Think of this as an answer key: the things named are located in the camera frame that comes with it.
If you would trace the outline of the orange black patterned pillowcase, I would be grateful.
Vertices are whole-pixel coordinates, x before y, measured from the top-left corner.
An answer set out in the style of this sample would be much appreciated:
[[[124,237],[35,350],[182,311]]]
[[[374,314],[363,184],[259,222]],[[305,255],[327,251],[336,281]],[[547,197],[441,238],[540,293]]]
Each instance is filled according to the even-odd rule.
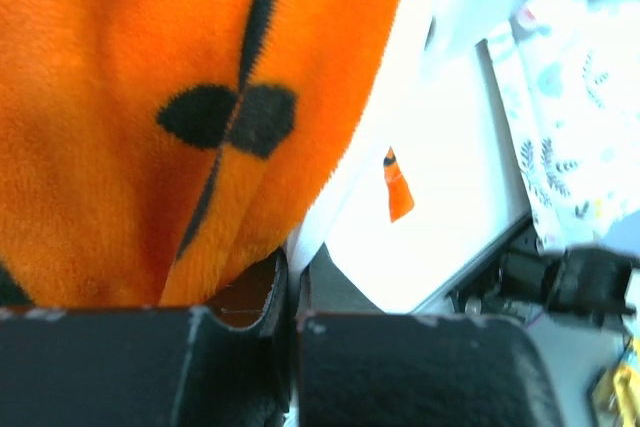
[[[38,306],[199,303],[361,126],[403,0],[1,0],[1,267]]]

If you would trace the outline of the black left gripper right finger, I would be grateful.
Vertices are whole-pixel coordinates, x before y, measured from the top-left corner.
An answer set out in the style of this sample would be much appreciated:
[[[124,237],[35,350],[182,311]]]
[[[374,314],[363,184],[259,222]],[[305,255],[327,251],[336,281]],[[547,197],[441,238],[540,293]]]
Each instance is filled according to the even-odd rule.
[[[312,312],[297,322],[303,426],[562,426],[549,374],[505,317]]]

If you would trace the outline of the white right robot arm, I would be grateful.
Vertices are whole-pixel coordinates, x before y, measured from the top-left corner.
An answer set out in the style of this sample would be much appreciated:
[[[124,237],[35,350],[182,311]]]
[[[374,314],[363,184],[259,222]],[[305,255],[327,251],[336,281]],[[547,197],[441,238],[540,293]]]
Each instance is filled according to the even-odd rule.
[[[545,314],[558,323],[626,333],[639,318],[631,299],[639,259],[599,246],[543,253],[528,217],[472,261],[448,292],[457,313],[507,316],[531,325]]]

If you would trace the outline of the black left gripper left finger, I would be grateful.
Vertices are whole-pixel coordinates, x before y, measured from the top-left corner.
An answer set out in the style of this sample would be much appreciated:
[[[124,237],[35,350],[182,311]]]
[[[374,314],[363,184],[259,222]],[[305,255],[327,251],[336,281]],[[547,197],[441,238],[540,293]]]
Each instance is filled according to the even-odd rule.
[[[1,310],[5,426],[279,426],[288,409],[282,251],[209,304]]]

